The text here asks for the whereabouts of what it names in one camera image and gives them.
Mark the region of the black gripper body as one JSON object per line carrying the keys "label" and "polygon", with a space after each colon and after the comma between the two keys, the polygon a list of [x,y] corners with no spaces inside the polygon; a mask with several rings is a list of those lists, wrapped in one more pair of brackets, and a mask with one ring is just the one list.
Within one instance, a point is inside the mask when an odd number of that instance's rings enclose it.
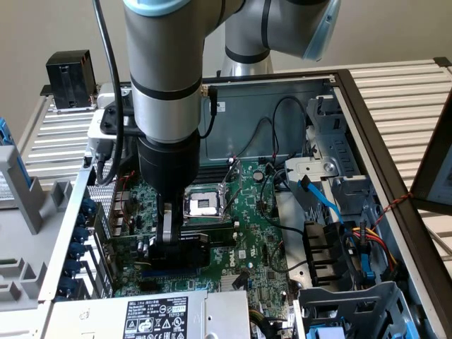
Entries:
{"label": "black gripper body", "polygon": [[165,203],[180,205],[184,190],[198,174],[201,138],[194,131],[177,143],[139,138],[138,159],[142,178]]}

